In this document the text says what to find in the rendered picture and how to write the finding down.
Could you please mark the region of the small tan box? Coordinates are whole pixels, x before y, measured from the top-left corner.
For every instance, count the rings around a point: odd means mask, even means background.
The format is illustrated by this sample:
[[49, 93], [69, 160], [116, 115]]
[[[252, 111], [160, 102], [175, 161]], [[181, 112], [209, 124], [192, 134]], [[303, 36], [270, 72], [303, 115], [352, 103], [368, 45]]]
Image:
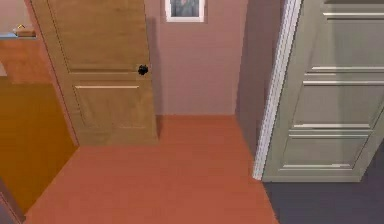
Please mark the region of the small tan box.
[[16, 28], [14, 28], [13, 33], [17, 37], [35, 37], [36, 36], [36, 32], [33, 28], [25, 27], [22, 24], [18, 25]]

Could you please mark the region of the grey panelled room door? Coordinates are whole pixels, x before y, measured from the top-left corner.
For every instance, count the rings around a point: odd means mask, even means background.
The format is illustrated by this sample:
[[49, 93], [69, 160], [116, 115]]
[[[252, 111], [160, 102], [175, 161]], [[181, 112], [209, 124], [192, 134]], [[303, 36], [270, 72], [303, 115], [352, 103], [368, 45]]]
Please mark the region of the grey panelled room door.
[[384, 0], [287, 0], [264, 182], [358, 182], [384, 140]]

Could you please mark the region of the brown wooden room door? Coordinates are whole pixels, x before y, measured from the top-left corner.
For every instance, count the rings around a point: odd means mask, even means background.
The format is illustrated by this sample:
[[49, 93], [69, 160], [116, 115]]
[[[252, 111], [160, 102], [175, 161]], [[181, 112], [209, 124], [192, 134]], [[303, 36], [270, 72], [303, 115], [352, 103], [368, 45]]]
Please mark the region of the brown wooden room door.
[[[81, 146], [158, 140], [144, 0], [29, 0]], [[147, 65], [145, 75], [138, 73]]]

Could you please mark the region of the white framed wall picture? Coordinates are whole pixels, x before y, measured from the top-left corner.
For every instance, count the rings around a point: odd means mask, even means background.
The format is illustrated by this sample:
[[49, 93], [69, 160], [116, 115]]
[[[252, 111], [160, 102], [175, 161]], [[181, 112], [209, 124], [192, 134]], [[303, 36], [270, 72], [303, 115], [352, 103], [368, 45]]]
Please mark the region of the white framed wall picture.
[[167, 22], [201, 23], [205, 17], [206, 0], [164, 0]]

